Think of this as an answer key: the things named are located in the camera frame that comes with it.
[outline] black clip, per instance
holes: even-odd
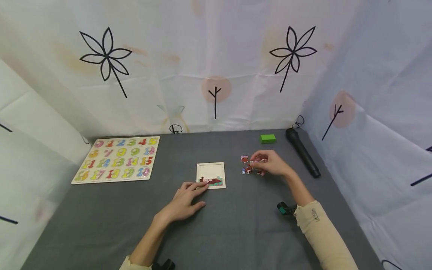
[[[162,266],[160,266],[159,263],[154,263],[152,269],[153,270],[174,270],[175,264],[172,260],[167,259]]]
[[[284,216],[293,216],[297,206],[288,207],[286,203],[280,202],[277,204],[277,209]]]

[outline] green toy block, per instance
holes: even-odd
[[[260,142],[261,142],[261,144],[264,144],[264,143],[275,143],[276,142],[276,137],[274,136],[274,134],[261,135],[260,136]]]

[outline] gray table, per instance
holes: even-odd
[[[261,145],[273,133],[275,144]],[[275,149],[300,175],[351,251],[359,269],[383,269],[306,132],[299,131],[317,163],[313,179],[284,130],[162,135],[149,181],[74,185],[42,233],[24,270],[118,269],[184,181],[194,181],[197,163],[224,162],[226,189],[209,190],[206,206],[168,229],[157,256],[176,269],[320,269],[293,217],[276,205],[294,200],[274,176],[242,175],[241,155]]]

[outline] left hand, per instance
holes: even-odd
[[[172,201],[156,216],[167,223],[187,219],[206,205],[203,201],[194,205],[191,205],[191,203],[196,196],[204,193],[208,187],[208,182],[184,182],[175,193]]]

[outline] number puzzle board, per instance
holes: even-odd
[[[149,180],[159,136],[99,139],[71,184]]]

